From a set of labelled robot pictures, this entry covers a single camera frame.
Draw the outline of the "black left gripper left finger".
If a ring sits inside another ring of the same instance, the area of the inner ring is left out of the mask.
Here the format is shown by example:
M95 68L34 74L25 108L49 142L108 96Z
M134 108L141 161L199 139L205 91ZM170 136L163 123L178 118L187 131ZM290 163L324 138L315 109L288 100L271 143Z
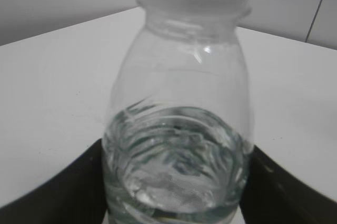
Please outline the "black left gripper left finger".
M101 140L55 177L1 207L1 223L102 223L106 212Z

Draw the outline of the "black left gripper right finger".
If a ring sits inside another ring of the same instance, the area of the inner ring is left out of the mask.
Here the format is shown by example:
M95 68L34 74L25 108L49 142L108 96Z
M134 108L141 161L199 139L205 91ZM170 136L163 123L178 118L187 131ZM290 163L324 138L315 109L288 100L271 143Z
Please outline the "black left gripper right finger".
M336 223L336 201L295 178L258 147L240 210L246 223Z

